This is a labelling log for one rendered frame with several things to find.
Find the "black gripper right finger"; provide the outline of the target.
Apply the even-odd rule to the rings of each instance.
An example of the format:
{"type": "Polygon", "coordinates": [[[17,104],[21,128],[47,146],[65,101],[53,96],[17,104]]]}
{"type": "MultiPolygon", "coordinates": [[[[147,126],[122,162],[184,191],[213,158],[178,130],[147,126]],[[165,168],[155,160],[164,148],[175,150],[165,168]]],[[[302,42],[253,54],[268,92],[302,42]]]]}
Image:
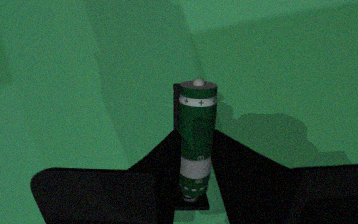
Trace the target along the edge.
{"type": "Polygon", "coordinates": [[[297,224],[310,200],[358,195],[358,164],[290,169],[219,130],[211,159],[229,224],[297,224]]]}

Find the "green and white battery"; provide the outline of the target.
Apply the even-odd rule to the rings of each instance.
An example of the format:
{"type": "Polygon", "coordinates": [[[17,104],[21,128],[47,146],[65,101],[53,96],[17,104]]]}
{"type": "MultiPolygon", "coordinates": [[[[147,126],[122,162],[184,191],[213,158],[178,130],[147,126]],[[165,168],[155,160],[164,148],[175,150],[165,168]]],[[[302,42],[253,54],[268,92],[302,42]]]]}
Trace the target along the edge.
{"type": "Polygon", "coordinates": [[[179,189],[189,197],[202,196],[208,187],[217,113],[213,82],[195,78],[180,83],[178,132],[181,134],[179,189]]]}

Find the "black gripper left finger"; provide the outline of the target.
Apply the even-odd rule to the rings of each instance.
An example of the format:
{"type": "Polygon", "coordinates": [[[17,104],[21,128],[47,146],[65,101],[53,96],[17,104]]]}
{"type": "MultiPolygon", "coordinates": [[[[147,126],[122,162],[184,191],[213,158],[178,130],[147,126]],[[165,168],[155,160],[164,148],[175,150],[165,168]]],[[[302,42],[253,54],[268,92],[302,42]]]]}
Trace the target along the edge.
{"type": "Polygon", "coordinates": [[[53,167],[30,180],[47,224],[51,218],[173,224],[181,167],[174,129],[127,170],[53,167]]]}

